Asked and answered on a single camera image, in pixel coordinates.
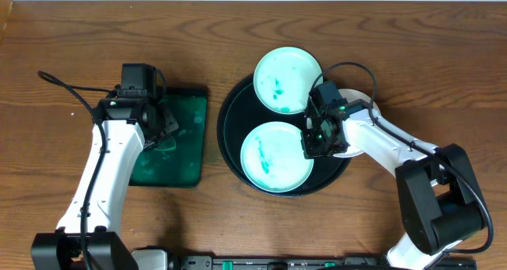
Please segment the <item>white plate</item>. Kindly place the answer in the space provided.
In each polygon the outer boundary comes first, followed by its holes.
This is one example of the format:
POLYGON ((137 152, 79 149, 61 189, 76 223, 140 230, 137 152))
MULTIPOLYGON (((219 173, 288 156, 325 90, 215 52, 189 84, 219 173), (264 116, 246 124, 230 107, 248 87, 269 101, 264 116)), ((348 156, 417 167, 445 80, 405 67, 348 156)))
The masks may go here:
MULTIPOLYGON (((343 121, 349 117, 349 114, 360 111, 365 105, 368 105, 371 100, 369 96, 358 90, 339 89, 339 92, 348 101, 348 103, 345 105, 345 118, 343 119, 343 121)), ((335 154, 333 157, 352 158, 363 153, 364 151, 361 150, 360 148, 350 145, 350 147, 344 154, 335 154)))

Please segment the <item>pale green plate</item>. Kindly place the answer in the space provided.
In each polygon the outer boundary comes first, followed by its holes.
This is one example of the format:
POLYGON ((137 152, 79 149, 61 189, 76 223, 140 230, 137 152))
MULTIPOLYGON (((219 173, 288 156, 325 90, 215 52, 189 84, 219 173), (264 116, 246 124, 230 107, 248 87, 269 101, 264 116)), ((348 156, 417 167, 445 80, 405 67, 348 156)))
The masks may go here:
POLYGON ((240 152, 242 171, 254 186, 266 192, 290 192, 309 178, 314 161, 303 155, 301 130, 273 121, 254 128, 240 152))
POLYGON ((322 73, 317 60, 300 48, 277 48, 262 57, 253 73, 259 101, 280 114, 297 114, 307 107, 314 80, 322 73))

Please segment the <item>green sponge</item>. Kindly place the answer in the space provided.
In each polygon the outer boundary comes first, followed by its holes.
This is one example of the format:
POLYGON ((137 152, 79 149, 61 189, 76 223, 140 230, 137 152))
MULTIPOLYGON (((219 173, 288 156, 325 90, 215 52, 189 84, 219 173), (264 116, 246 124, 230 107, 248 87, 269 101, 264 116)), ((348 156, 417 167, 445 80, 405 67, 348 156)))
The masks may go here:
POLYGON ((173 136, 166 137, 162 139, 155 147, 154 150, 166 152, 172 151, 177 148, 176 140, 173 136))

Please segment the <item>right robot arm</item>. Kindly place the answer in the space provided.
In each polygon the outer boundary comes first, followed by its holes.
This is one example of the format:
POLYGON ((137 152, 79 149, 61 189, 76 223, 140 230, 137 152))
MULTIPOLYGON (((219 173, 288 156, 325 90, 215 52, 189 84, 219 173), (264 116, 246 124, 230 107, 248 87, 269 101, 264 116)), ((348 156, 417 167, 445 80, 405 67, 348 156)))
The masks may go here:
POLYGON ((386 120, 371 101, 311 97, 304 112, 306 157, 355 147, 396 180, 404 235, 387 251, 392 268, 430 269, 450 253, 488 250, 494 225, 466 151, 416 139, 386 120))

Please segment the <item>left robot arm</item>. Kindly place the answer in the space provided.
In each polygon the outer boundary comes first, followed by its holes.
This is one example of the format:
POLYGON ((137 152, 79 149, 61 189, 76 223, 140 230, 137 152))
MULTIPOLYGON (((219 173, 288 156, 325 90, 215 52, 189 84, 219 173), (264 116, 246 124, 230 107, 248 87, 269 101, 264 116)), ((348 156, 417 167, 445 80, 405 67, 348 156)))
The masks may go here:
POLYGON ((38 233, 31 256, 37 269, 178 269, 177 256, 159 247, 129 251, 121 215, 135 162, 177 129, 166 100, 105 98, 96 108, 86 167, 66 213, 52 233, 38 233))

